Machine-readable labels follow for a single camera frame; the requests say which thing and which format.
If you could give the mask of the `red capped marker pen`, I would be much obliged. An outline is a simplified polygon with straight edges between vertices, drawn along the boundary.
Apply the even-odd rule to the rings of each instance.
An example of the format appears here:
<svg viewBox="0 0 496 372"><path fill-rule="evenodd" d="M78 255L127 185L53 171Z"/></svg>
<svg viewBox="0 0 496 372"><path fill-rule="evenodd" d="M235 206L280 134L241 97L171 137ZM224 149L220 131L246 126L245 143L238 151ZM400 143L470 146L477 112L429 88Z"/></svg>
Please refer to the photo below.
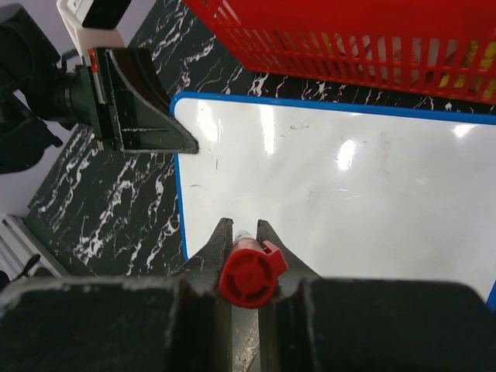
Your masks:
<svg viewBox="0 0 496 372"><path fill-rule="evenodd" d="M225 300L240 308L261 308L278 286L278 278L288 270L281 249L271 241L258 242L240 230L219 278L219 291Z"/></svg>

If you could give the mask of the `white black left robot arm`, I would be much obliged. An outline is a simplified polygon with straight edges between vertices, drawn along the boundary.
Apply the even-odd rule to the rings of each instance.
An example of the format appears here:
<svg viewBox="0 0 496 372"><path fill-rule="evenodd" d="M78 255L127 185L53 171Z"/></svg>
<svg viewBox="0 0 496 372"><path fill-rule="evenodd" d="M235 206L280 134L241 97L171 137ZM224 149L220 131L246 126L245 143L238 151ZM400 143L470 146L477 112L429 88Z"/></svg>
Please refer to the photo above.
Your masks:
<svg viewBox="0 0 496 372"><path fill-rule="evenodd" d="M48 122L89 127L100 150L196 154L198 141L170 113L150 51L125 45L127 1L59 1L74 43L58 53L19 3L1 8L1 172L36 165L62 142Z"/></svg>

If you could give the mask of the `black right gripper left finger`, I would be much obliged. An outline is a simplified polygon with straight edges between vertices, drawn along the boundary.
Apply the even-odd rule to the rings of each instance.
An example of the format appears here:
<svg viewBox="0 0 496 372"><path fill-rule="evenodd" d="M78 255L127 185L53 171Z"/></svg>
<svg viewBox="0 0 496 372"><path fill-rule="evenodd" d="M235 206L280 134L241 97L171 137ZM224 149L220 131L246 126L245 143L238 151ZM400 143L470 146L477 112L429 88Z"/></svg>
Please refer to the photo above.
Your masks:
<svg viewBox="0 0 496 372"><path fill-rule="evenodd" d="M167 371L232 369L232 305L219 290L233 244L232 223L220 219L206 244L174 273L179 292L170 324Z"/></svg>

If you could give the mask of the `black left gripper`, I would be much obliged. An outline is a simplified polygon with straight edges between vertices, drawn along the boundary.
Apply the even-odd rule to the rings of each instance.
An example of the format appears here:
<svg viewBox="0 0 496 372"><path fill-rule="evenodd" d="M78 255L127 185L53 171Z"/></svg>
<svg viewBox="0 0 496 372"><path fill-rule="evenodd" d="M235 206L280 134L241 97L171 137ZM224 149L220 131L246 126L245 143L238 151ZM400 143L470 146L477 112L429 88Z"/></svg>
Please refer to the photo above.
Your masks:
<svg viewBox="0 0 496 372"><path fill-rule="evenodd" d="M196 154L198 141L170 113L147 48L91 48L76 66L84 124L100 150Z"/></svg>

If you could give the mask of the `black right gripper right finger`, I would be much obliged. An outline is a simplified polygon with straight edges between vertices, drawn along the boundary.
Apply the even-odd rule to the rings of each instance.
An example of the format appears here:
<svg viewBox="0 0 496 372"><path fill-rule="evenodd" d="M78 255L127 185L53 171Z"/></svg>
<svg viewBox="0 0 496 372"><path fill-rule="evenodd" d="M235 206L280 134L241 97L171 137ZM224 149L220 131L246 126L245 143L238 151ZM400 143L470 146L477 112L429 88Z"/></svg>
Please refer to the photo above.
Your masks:
<svg viewBox="0 0 496 372"><path fill-rule="evenodd" d="M278 276L272 299L258 310L260 369L305 370L310 357L301 282L319 276L285 246L269 222L261 219L257 223L257 241L266 240L280 249L288 269Z"/></svg>

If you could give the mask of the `blue framed whiteboard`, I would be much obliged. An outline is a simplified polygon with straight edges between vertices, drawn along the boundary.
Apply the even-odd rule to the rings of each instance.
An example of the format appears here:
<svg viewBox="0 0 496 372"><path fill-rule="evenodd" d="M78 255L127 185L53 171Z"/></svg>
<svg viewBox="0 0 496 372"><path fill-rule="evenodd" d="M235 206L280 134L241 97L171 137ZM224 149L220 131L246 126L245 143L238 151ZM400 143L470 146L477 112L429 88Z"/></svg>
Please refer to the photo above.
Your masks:
<svg viewBox="0 0 496 372"><path fill-rule="evenodd" d="M174 157L185 258L267 220L322 276L456 281L495 305L495 118L185 92Z"/></svg>

